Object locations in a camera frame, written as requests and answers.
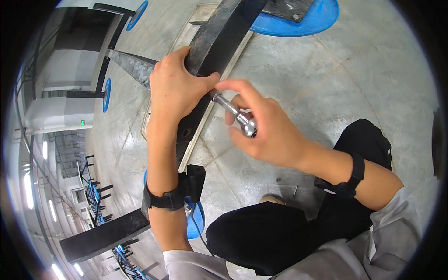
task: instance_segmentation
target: ceiling light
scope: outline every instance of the ceiling light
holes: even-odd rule
[[[50,210],[51,210],[52,215],[53,215],[53,220],[56,222],[57,221],[57,217],[56,217],[55,206],[53,205],[53,201],[49,200],[48,203],[50,204]]]
[[[82,269],[79,266],[79,264],[75,263],[74,266],[75,266],[76,271],[78,271],[79,275],[84,276],[84,272],[82,271]]]
[[[34,208],[34,199],[33,199],[33,190],[31,189],[31,178],[30,173],[25,173],[23,177],[23,184],[25,185],[25,194],[26,194],[26,203],[28,204],[28,208]]]
[[[42,156],[43,156],[43,159],[47,159],[47,157],[48,157],[48,142],[47,141],[44,141],[42,143]]]
[[[60,269],[59,269],[59,267],[57,267],[57,265],[52,264],[52,269],[55,272],[55,274],[59,280],[66,280],[64,277],[64,274],[62,274],[62,271],[60,271]]]

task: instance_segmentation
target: ratchet wrench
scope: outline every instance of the ratchet wrench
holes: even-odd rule
[[[221,105],[235,118],[245,136],[253,138],[257,135],[257,123],[254,121],[252,113],[241,112],[235,105],[224,98],[220,91],[213,89],[209,92],[209,95],[212,101]]]

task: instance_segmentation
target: hand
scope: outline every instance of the hand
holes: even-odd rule
[[[208,77],[191,75],[184,65],[190,47],[183,46],[157,62],[149,75],[151,119],[178,125],[190,114],[199,100],[220,80],[214,72]]]
[[[254,159],[276,166],[304,169],[309,148],[314,144],[294,126],[277,101],[262,97],[247,80],[223,80],[215,88],[239,92],[232,103],[241,109],[251,109],[257,121],[258,131],[254,138],[229,127],[228,133],[237,148]],[[226,112],[225,121],[232,125],[234,118]]]

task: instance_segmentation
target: shoe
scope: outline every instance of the shoe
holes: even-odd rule
[[[269,201],[269,202],[272,202],[272,203],[281,204],[281,205],[285,205],[285,203],[283,201],[281,201],[280,199],[275,198],[273,196],[265,196],[262,199],[260,199],[260,201],[258,201],[258,203],[263,203],[263,202],[266,202],[266,201]]]

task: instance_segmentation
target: person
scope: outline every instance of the person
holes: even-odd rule
[[[218,73],[189,74],[184,66],[188,52],[182,47],[169,54],[150,75],[146,134],[156,137],[148,137],[147,181],[153,195],[177,188],[177,126],[213,88],[238,92],[232,102],[252,110],[255,138],[228,129],[233,144],[248,156],[338,185],[350,180],[356,153],[363,158],[364,174],[354,197],[326,194],[311,221],[274,198],[223,214],[206,232],[207,248],[217,257],[193,252],[183,208],[148,209],[170,279],[230,279],[226,260],[276,280],[396,278],[418,246],[421,229],[415,199],[392,173],[391,145],[381,130],[360,119],[328,149],[308,140],[275,100],[262,97],[247,80],[219,82]],[[226,114],[225,121],[231,125],[233,118]]]

